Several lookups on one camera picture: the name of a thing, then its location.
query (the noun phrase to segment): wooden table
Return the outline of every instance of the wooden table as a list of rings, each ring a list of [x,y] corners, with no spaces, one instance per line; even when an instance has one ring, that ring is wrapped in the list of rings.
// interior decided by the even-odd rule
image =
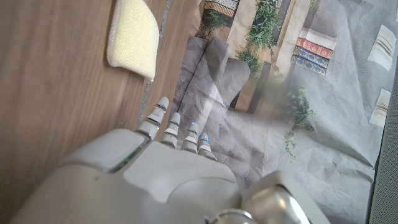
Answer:
[[[146,0],[159,28],[166,1]],[[0,2],[1,223],[67,154],[136,128],[147,80],[105,59],[115,2]],[[161,96],[173,98],[194,4],[171,1],[146,115]]]

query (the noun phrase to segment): gray tarp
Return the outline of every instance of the gray tarp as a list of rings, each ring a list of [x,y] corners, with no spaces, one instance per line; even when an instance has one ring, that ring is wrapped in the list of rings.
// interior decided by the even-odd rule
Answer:
[[[307,18],[304,27],[336,37],[337,45],[325,76],[292,68],[291,84],[306,88],[316,112],[308,119],[315,131],[295,134],[293,162],[284,149],[287,124],[240,113],[214,100],[207,121],[200,125],[205,126],[214,155],[235,173],[243,193],[264,175],[284,170],[307,189],[332,223],[365,222],[382,138],[382,128],[369,124],[369,119],[381,88],[392,90],[397,51],[390,71],[367,57],[381,24],[397,35],[397,5],[396,0],[323,0]],[[212,51],[215,58],[225,58],[225,49]],[[216,66],[210,58],[207,61]],[[207,66],[199,64],[197,69]],[[189,97],[184,96],[179,110],[180,135],[197,121],[209,100],[213,79],[210,73],[200,74],[196,78],[201,82],[190,82],[184,90]]]

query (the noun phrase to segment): robotic hand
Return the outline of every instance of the robotic hand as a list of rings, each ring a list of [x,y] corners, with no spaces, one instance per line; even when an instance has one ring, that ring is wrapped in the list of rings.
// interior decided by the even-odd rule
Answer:
[[[217,162],[195,123],[176,150],[178,113],[155,141],[168,105],[163,97],[135,132],[115,129],[68,156],[12,223],[329,223],[281,172],[263,177],[242,198],[235,176]]]

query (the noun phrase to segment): white sponge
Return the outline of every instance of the white sponge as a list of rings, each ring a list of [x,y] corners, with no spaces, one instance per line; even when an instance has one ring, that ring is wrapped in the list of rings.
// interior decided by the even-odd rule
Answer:
[[[113,67],[155,77],[159,28],[143,0],[118,0],[109,32],[106,58]]]

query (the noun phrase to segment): gray cloth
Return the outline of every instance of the gray cloth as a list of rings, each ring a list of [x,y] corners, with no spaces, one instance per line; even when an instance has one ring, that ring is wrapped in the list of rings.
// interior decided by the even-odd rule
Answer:
[[[180,76],[178,77],[177,90],[174,94],[172,109],[170,114],[174,114],[180,109],[182,98],[188,88],[189,83],[197,69],[197,66],[205,53],[207,40],[190,37],[188,39],[187,48],[185,49],[184,60],[181,66]]]
[[[292,67],[290,85],[306,88],[316,112],[308,118],[315,131],[294,136],[294,161],[284,149],[286,123],[241,113],[220,101],[212,104],[203,130],[214,155],[231,168],[243,193],[261,177],[284,170],[306,188],[332,223],[365,222],[382,138],[382,128],[369,124],[369,119],[381,88],[392,90],[397,52],[390,71],[367,57],[381,24],[397,35],[397,5],[396,0],[321,0],[305,22],[304,27],[336,37],[337,45],[325,76]],[[186,91],[197,96],[187,98],[189,110],[180,110],[188,122],[210,94],[205,87],[213,79],[206,75],[211,76],[203,73],[202,82],[190,84]]]
[[[178,110],[181,133],[191,122],[196,122],[201,132],[213,103],[228,107],[248,80],[249,67],[245,62],[228,58],[229,53],[229,45],[218,37],[205,50]]]

